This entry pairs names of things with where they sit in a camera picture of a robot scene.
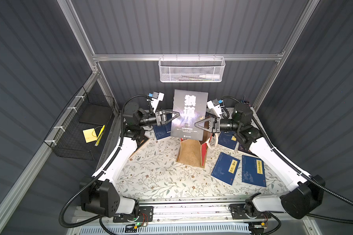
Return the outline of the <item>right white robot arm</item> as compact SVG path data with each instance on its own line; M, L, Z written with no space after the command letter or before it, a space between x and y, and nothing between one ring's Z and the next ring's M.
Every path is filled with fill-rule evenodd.
M312 176L280 152L271 143L249 104L238 101L230 118L226 118L228 112L222 100L209 101L207 107L214 112L214 116L196 122L195 126L203 129L205 122L209 122L205 129L207 132L234 132L237 142L262 160L288 188L288 192L284 194L252 196L246 201L248 216L253 217L265 211L277 211L286 212L295 219L308 216L337 223L353 224L353 219L312 214L312 211L321 205L324 193L352 207L353 201L326 188L322 177Z

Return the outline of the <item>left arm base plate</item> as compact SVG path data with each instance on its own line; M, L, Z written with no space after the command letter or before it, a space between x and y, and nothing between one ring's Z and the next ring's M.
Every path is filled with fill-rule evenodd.
M153 206L139 206L135 207L131 214L118 214L113 217L114 223L125 223L125 222L152 222L154 215Z

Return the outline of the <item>black wolf cover book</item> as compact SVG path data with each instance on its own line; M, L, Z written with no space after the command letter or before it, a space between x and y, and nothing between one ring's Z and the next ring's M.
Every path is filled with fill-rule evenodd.
M204 131L195 126L206 118L208 93L175 90L173 111L179 117L172 120L171 136L182 139L202 141Z

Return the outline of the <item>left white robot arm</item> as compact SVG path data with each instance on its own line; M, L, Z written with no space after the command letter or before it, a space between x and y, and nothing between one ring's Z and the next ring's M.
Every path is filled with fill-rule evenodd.
M64 228L75 228L94 220L101 221L103 217L121 216L125 219L136 219L140 214L139 202L136 199L121 197L116 189L119 174L128 159L146 139L144 126L165 126L179 117L178 112L158 110L159 102L164 94L153 92L144 96L149 110L144 111L130 99L123 105L120 113L120 136L118 143L102 166L87 177L80 185L79 191L62 207L59 214L59 224ZM79 198L81 209L93 213L94 216L81 222L68 223L64 219L66 210L71 203Z

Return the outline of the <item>jute canvas bag red trim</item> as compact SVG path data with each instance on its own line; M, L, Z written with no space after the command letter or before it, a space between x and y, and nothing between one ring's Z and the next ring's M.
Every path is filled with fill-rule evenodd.
M203 140L180 139L180 149L177 162L185 165L205 168L207 152L218 145L219 134L204 131Z

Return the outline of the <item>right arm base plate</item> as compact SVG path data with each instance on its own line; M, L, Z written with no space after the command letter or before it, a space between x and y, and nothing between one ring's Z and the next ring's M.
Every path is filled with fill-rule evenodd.
M268 212L260 212L254 206L248 203L230 204L228 210L232 219L265 219L268 220L272 216Z

